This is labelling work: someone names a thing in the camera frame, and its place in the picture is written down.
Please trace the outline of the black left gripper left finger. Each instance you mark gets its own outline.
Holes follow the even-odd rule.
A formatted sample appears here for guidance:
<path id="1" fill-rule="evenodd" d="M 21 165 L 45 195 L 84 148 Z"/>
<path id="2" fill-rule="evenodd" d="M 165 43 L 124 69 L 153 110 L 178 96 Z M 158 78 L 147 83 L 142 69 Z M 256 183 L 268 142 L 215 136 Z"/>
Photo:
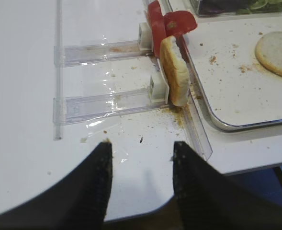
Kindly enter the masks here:
<path id="1" fill-rule="evenodd" d="M 0 214 L 0 230 L 100 230 L 112 180 L 112 144 L 101 142 L 58 183 Z"/>

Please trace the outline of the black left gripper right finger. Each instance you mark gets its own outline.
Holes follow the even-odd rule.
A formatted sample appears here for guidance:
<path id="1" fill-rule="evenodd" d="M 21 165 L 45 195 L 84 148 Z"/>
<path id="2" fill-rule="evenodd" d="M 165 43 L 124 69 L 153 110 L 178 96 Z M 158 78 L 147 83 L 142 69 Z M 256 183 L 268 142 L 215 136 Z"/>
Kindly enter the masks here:
<path id="1" fill-rule="evenodd" d="M 282 207 L 239 187 L 184 141 L 173 150 L 173 189 L 186 230 L 282 230 Z"/>

